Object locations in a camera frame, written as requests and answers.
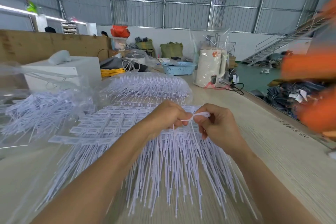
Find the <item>yellow rope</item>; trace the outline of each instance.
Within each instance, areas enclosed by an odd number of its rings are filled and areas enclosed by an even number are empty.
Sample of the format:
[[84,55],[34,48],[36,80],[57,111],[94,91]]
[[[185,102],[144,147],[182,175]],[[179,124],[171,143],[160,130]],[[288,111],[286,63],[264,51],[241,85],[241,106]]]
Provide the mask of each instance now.
[[110,77],[117,74],[125,73],[125,70],[123,68],[118,69],[101,69],[100,70],[102,77]]

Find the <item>pile of zip ties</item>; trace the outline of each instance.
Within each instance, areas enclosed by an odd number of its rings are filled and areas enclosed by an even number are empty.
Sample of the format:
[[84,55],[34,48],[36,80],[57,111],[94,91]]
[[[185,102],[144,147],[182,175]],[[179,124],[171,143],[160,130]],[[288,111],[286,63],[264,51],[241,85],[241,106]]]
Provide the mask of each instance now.
[[[81,122],[71,128],[69,136],[53,136],[49,142],[72,145],[70,150],[58,162],[52,185],[41,201],[36,202],[31,211],[38,210],[51,201],[65,184],[74,180],[87,167],[94,163],[111,145],[129,128],[147,116],[156,105],[139,106],[107,106],[95,114],[82,116]],[[183,106],[194,113],[198,106]],[[244,189],[233,171],[232,163],[224,151],[210,139],[203,140],[198,132],[198,125],[190,120],[188,126],[163,130],[161,134],[143,149],[133,164],[121,188],[127,188],[127,208],[129,215],[134,214],[137,201],[144,207],[154,211],[155,201],[162,193],[160,184],[164,172],[167,204],[175,198],[175,217],[177,218],[178,197],[186,197],[192,204],[199,205],[202,217],[202,189],[199,178],[199,160],[204,167],[219,205],[225,218],[226,193],[224,184],[228,186],[233,199],[240,197],[247,202],[255,218],[257,218]],[[194,198],[191,187],[196,187],[198,198]]]
[[158,104],[164,99],[185,104],[185,99],[191,96],[188,83],[180,77],[163,73],[127,72],[108,79],[108,85],[100,90],[112,101]]
[[74,90],[31,94],[22,101],[8,105],[4,110],[10,121],[1,129],[3,138],[0,143],[19,133],[22,135],[14,144],[28,132],[31,132],[28,143],[52,135],[63,127],[68,118],[84,115],[84,111],[94,113],[95,105],[91,98],[83,97]]

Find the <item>cream-colored kettle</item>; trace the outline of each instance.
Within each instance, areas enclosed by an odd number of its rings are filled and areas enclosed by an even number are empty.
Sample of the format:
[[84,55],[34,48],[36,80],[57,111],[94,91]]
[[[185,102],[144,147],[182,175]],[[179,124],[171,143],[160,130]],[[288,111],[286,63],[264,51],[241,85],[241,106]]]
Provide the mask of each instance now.
[[217,84],[224,77],[227,56],[225,50],[201,49],[195,84],[203,88]]

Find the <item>table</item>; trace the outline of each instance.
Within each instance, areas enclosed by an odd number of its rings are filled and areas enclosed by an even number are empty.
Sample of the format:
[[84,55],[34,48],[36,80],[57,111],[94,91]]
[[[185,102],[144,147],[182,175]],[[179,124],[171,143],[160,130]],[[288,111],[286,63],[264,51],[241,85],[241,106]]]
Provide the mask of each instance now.
[[[245,96],[228,90],[202,89],[192,84],[191,76],[183,76],[193,91],[195,105],[212,103],[228,107],[234,114],[242,136],[251,149],[266,163],[280,181],[322,223],[334,223],[336,219],[336,162],[329,158],[329,150],[307,133],[276,117]],[[44,166],[44,162],[55,152],[56,146],[48,146],[14,154],[0,161],[0,223],[5,223],[15,206],[27,190],[27,184]],[[44,188],[53,175],[55,163],[44,173],[40,187]],[[203,190],[203,219],[199,217],[197,204],[179,201],[178,217],[175,207],[168,206],[165,194],[156,202],[154,214],[150,209],[137,204],[134,215],[128,217],[125,205],[125,190],[117,193],[104,223],[261,223],[255,220],[247,205],[228,199],[228,219],[219,207],[204,172],[200,172]],[[42,191],[34,190],[27,198],[31,204]],[[28,207],[18,214],[23,215]]]

